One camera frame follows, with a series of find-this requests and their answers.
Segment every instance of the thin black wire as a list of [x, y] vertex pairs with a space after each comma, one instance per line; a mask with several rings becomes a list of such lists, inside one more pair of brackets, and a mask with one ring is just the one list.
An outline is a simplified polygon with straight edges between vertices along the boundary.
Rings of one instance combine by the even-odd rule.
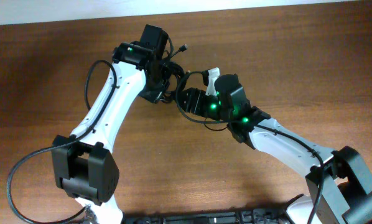
[[51, 147], [46, 147], [46, 148], [43, 148], [43, 149], [39, 149], [39, 150], [36, 150], [26, 156], [24, 156], [21, 160], [19, 160], [11, 169], [8, 177], [7, 177], [7, 181], [6, 181], [6, 197], [7, 197], [7, 201], [9, 203], [9, 206], [10, 208], [12, 209], [13, 213], [19, 217], [21, 220], [27, 222], [27, 223], [43, 223], [43, 224], [57, 224], [57, 223], [68, 223], [70, 222], [71, 220], [73, 220], [74, 218], [76, 218], [77, 216], [79, 216], [85, 209], [86, 207], [83, 207], [79, 212], [77, 212], [75, 215], [71, 216], [70, 218], [66, 218], [64, 220], [60, 220], [60, 221], [56, 221], [56, 222], [37, 222], [37, 221], [34, 221], [34, 220], [31, 220], [30, 218], [27, 218], [26, 216], [24, 216], [17, 208], [16, 206], [14, 205], [14, 202], [13, 202], [13, 198], [12, 198], [12, 180], [13, 180], [13, 176], [16, 172], [16, 170], [23, 164], [25, 163], [25, 161], [29, 160], [31, 157], [34, 157], [36, 155], [39, 155], [41, 153], [44, 153], [44, 152], [49, 152], [49, 151], [52, 151], [54, 149], [58, 149], [58, 148], [61, 148], [61, 147], [67, 147], [67, 146], [71, 146], [72, 144], [75, 144], [76, 142], [78, 142], [79, 140], [81, 140], [82, 138], [84, 138], [86, 135], [88, 135], [92, 130], [93, 128], [95, 127], [95, 125], [97, 124], [97, 122], [99, 121], [99, 119], [101, 118], [101, 116], [103, 115], [103, 112], [105, 112], [105, 109], [111, 99], [111, 97], [113, 96], [114, 94], [114, 91], [116, 89], [116, 85], [117, 85], [117, 74], [116, 74], [116, 71], [114, 69], [114, 67], [107, 61], [105, 60], [97, 60], [94, 64], [92, 64], [91, 68], [89, 69], [89, 72], [88, 72], [88, 76], [90, 76], [90, 73], [93, 72], [93, 69], [99, 64], [99, 63], [105, 63], [107, 64], [107, 66], [109, 66], [109, 68], [113, 71], [113, 78], [114, 78], [114, 82], [113, 82], [113, 86], [111, 88], [111, 91], [105, 101], [105, 103], [103, 104], [102, 108], [100, 109], [100, 112], [98, 113], [96, 119], [92, 122], [91, 126], [89, 126], [86, 131], [80, 135], [79, 137], [75, 138], [73, 141], [69, 142], [69, 143], [66, 143], [66, 144], [63, 144], [61, 146], [51, 146]]
[[228, 127], [224, 127], [224, 128], [221, 128], [221, 129], [213, 129], [213, 128], [208, 127], [207, 124], [204, 124], [204, 127], [206, 127], [210, 131], [223, 131], [226, 128], [228, 128]]
[[226, 121], [226, 120], [223, 120], [223, 121], [199, 121], [199, 120], [196, 120], [196, 119], [193, 119], [189, 116], [186, 115], [185, 111], [182, 109], [182, 107], [180, 107], [180, 104], [179, 104], [179, 89], [180, 89], [180, 86], [183, 84], [184, 81], [186, 81], [191, 75], [193, 74], [202, 74], [202, 72], [190, 72], [188, 74], [186, 74], [184, 77], [182, 77], [179, 81], [179, 84], [176, 88], [176, 91], [175, 91], [175, 102], [176, 102], [176, 105], [178, 106], [178, 109], [180, 111], [180, 113], [186, 118], [188, 119], [189, 121], [193, 121], [195, 123], [198, 123], [198, 124], [223, 124], [223, 123], [242, 123], [241, 121], [237, 121], [237, 120], [233, 120], [233, 121]]
[[320, 155], [315, 151], [313, 150], [311, 147], [309, 147], [308, 145], [306, 145], [303, 141], [289, 135], [289, 134], [286, 134], [286, 133], [283, 133], [281, 131], [278, 131], [278, 130], [275, 130], [275, 129], [271, 129], [271, 128], [268, 128], [268, 127], [265, 127], [265, 126], [261, 126], [261, 125], [256, 125], [257, 128], [262, 128], [262, 129], [265, 129], [265, 130], [268, 130], [268, 131], [271, 131], [275, 134], [280, 134], [284, 137], [287, 137], [291, 140], [294, 140], [295, 142], [299, 143], [301, 146], [303, 146], [304, 148], [306, 148], [310, 153], [312, 153], [316, 158], [317, 160], [319, 160], [319, 163], [320, 163], [320, 170], [321, 170], [321, 176], [320, 176], [320, 182], [319, 182], [319, 191], [317, 192], [317, 196], [316, 196], [316, 199], [315, 199], [315, 202], [314, 202], [314, 205], [313, 205], [313, 209], [309, 215], [309, 219], [308, 219], [308, 224], [311, 224], [312, 223], [312, 220], [313, 220], [313, 217], [315, 216], [316, 214], [316, 211], [319, 207], [319, 203], [320, 203], [320, 199], [322, 198], [322, 194], [323, 194], [323, 187], [324, 187], [324, 175], [325, 175], [325, 172], [324, 172], [324, 163], [323, 163], [323, 159], [320, 157]]

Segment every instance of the wire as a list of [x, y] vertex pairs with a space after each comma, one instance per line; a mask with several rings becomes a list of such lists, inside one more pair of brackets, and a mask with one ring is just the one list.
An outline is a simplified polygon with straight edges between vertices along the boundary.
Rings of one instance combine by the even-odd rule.
[[286, 133], [283, 133], [281, 131], [278, 131], [276, 129], [271, 129], [271, 128], [268, 128], [268, 127], [265, 127], [265, 126], [261, 126], [261, 125], [256, 125], [257, 128], [262, 128], [262, 129], [265, 129], [265, 130], [268, 130], [268, 131], [271, 131], [275, 134], [280, 134], [284, 137], [287, 137], [291, 140], [294, 140], [295, 142], [297, 142], [298, 144], [300, 144], [301, 146], [303, 146], [304, 148], [306, 148], [310, 153], [312, 153], [316, 158], [317, 160], [319, 161], [320, 163], [320, 170], [321, 170], [321, 176], [320, 176], [320, 182], [319, 182], [319, 190], [317, 192], [317, 196], [316, 196], [316, 199], [315, 199], [315, 202], [314, 202], [314, 205], [313, 205], [313, 209], [309, 215], [309, 219], [308, 219], [308, 224], [311, 224], [312, 223], [312, 220], [313, 220], [313, 217], [315, 216], [316, 214], [316, 211], [319, 207], [319, 203], [320, 203], [320, 199], [322, 198], [322, 195], [323, 195], [323, 187], [324, 187], [324, 175], [325, 175], [325, 172], [324, 172], [324, 163], [323, 163], [323, 159], [320, 157], [320, 155], [315, 151], [313, 150], [311, 147], [309, 147], [308, 145], [306, 145], [303, 141], [289, 135], [289, 134], [286, 134]]
[[180, 111], [180, 113], [186, 118], [188, 119], [189, 121], [193, 121], [195, 123], [198, 123], [198, 124], [223, 124], [223, 123], [242, 123], [241, 121], [237, 121], [237, 120], [232, 120], [232, 121], [199, 121], [199, 120], [196, 120], [196, 119], [193, 119], [189, 116], [186, 115], [185, 111], [182, 109], [182, 107], [180, 107], [180, 104], [179, 104], [179, 89], [180, 89], [180, 86], [182, 86], [183, 82], [186, 81], [191, 75], [193, 74], [203, 74], [202, 72], [190, 72], [188, 74], [186, 74], [184, 77], [182, 77], [179, 81], [179, 84], [176, 88], [176, 91], [175, 91], [175, 102], [176, 102], [176, 105], [178, 106], [178, 109]]
[[223, 131], [226, 128], [228, 128], [228, 127], [224, 127], [224, 128], [221, 128], [221, 129], [213, 129], [213, 128], [208, 127], [207, 124], [204, 124], [204, 127], [206, 127], [210, 131]]
[[99, 63], [105, 63], [107, 64], [107, 66], [109, 66], [109, 68], [111, 69], [111, 71], [113, 72], [113, 78], [114, 78], [114, 83], [113, 83], [113, 86], [111, 88], [111, 91], [105, 101], [105, 103], [103, 104], [102, 108], [100, 109], [100, 112], [98, 113], [96, 119], [92, 122], [91, 126], [89, 126], [86, 131], [80, 135], [79, 137], [75, 138], [73, 141], [71, 142], [68, 142], [66, 144], [63, 144], [63, 145], [60, 145], [60, 146], [51, 146], [51, 147], [46, 147], [46, 148], [43, 148], [43, 149], [39, 149], [39, 150], [36, 150], [26, 156], [24, 156], [21, 160], [19, 160], [11, 169], [11, 171], [9, 172], [9, 175], [7, 177], [7, 181], [6, 181], [6, 197], [7, 197], [7, 201], [9, 203], [9, 206], [10, 208], [12, 209], [13, 213], [19, 217], [21, 220], [27, 222], [27, 223], [44, 223], [44, 224], [56, 224], [56, 223], [68, 223], [69, 221], [73, 220], [74, 218], [76, 218], [77, 216], [79, 216], [85, 209], [86, 207], [83, 207], [79, 212], [77, 212], [75, 215], [73, 215], [72, 217], [70, 218], [66, 218], [64, 220], [60, 220], [60, 221], [56, 221], [56, 222], [37, 222], [37, 221], [34, 221], [34, 220], [31, 220], [30, 218], [27, 218], [26, 216], [24, 216], [17, 208], [16, 206], [14, 205], [14, 202], [13, 202], [13, 198], [12, 198], [12, 180], [13, 180], [13, 176], [16, 172], [16, 170], [18, 170], [18, 168], [23, 164], [25, 163], [25, 161], [29, 160], [31, 157], [34, 157], [36, 155], [39, 155], [41, 153], [44, 153], [44, 152], [49, 152], [49, 151], [52, 151], [52, 150], [55, 150], [55, 149], [58, 149], [58, 148], [61, 148], [61, 147], [67, 147], [67, 146], [71, 146], [72, 144], [75, 144], [77, 143], [79, 140], [81, 140], [82, 138], [84, 138], [86, 135], [88, 135], [92, 130], [93, 128], [95, 127], [95, 125], [97, 124], [97, 122], [99, 121], [99, 119], [101, 118], [101, 116], [103, 115], [103, 112], [105, 111], [111, 97], [113, 96], [114, 94], [114, 91], [116, 89], [116, 85], [117, 85], [117, 74], [116, 74], [116, 71], [114, 69], [114, 67], [107, 61], [105, 60], [97, 60], [94, 64], [92, 64], [91, 68], [89, 69], [89, 72], [88, 72], [88, 76], [90, 76], [90, 73], [93, 72], [93, 70], [95, 69], [95, 67], [99, 64]]

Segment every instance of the wooden table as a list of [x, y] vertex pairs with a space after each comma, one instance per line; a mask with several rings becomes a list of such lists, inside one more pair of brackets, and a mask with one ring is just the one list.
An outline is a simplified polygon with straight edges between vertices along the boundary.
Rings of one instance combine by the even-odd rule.
[[[264, 7], [0, 26], [0, 223], [18, 223], [6, 200], [10, 168], [68, 136], [86, 115], [89, 66], [163, 27], [186, 70], [237, 73], [252, 104], [288, 129], [334, 149], [359, 150], [372, 171], [372, 2]], [[108, 69], [96, 69], [94, 100]], [[204, 88], [199, 77], [188, 86]], [[174, 104], [132, 104], [113, 154], [115, 196], [126, 214], [253, 208], [308, 194], [304, 178], [275, 158], [182, 117]], [[56, 188], [50, 153], [16, 173], [13, 195], [39, 221], [80, 209]]]

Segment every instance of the brown wooden surface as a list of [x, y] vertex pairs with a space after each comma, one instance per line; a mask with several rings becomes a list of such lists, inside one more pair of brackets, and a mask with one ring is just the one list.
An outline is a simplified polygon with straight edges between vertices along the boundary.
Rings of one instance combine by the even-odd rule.
[[[6, 177], [21, 157], [69, 135], [86, 115], [89, 66], [110, 60], [145, 24], [163, 27], [186, 70], [237, 73], [252, 104], [288, 129], [334, 149], [359, 150], [372, 171], [372, 2], [266, 7], [0, 26], [0, 223], [18, 223]], [[108, 69], [91, 81], [96, 98]], [[201, 78], [189, 86], [203, 88]], [[125, 213], [177, 213], [270, 205], [308, 193], [275, 158], [187, 121], [174, 104], [138, 98], [119, 131], [115, 191]], [[40, 221], [79, 204], [56, 188], [50, 154], [16, 173], [18, 208]]]

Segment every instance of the white wall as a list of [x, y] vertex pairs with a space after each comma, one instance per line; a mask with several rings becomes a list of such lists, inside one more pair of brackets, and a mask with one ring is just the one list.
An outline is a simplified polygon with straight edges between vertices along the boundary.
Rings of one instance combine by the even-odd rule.
[[341, 0], [0, 0], [0, 25], [337, 1]]

